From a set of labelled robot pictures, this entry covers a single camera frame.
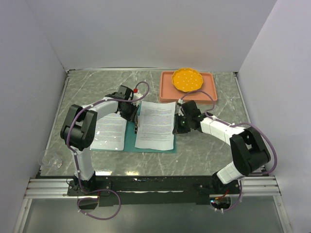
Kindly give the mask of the printed paper sheet top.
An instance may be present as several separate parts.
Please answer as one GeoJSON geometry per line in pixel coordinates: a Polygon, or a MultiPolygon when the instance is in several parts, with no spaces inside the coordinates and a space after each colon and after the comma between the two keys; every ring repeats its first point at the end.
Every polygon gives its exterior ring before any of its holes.
{"type": "Polygon", "coordinates": [[[96,122],[94,140],[90,146],[95,151],[122,151],[124,149],[127,121],[112,113],[96,122]]]}

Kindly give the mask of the printed paper sheet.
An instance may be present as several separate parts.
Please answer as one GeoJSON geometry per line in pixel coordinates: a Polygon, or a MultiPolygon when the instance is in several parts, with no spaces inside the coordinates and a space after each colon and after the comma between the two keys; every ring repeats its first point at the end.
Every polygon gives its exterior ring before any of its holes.
{"type": "Polygon", "coordinates": [[[172,150],[174,148],[175,103],[143,101],[138,117],[135,147],[139,149],[172,150]]]}
{"type": "Polygon", "coordinates": [[[90,146],[95,151],[122,151],[124,149],[127,121],[112,113],[96,122],[94,140],[90,146]]]}

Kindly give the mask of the teal file folder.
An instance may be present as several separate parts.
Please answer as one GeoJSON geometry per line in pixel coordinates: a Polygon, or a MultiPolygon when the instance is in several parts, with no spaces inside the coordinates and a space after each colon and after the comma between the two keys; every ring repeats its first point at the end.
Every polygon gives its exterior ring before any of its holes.
{"type": "Polygon", "coordinates": [[[135,147],[137,135],[134,133],[134,122],[127,121],[126,131],[125,131],[125,140],[124,140],[124,149],[123,152],[163,152],[163,153],[175,153],[176,152],[176,140],[174,137],[174,148],[172,150],[152,150],[152,149],[139,149],[135,147]]]}

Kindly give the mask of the printed paper sheet bottom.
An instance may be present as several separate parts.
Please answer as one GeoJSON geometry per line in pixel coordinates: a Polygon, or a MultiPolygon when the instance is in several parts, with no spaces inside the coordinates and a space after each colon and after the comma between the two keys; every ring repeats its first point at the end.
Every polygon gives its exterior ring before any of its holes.
{"type": "Polygon", "coordinates": [[[138,117],[135,147],[139,149],[172,150],[174,148],[175,103],[143,101],[138,117]]]}

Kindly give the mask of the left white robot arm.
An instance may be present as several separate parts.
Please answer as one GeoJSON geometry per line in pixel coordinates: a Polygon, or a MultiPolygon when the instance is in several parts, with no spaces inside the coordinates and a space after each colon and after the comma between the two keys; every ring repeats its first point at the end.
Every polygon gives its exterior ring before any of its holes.
{"type": "Polygon", "coordinates": [[[60,137],[73,156],[75,185],[85,195],[93,194],[96,189],[90,146],[95,137],[97,120],[108,114],[119,113],[126,121],[134,122],[142,97],[137,88],[122,85],[118,91],[106,95],[102,100],[85,106],[73,104],[69,108],[60,137]]]}

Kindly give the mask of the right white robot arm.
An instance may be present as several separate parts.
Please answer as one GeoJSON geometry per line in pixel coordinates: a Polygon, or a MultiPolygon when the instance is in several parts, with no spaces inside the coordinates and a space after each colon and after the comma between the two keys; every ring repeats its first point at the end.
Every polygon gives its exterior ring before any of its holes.
{"type": "Polygon", "coordinates": [[[189,133],[196,130],[211,135],[231,148],[232,162],[213,174],[213,190],[224,193],[229,183],[255,172],[271,161],[271,155],[263,136],[253,126],[235,126],[220,120],[211,113],[201,113],[195,101],[177,102],[173,134],[189,133]]]}

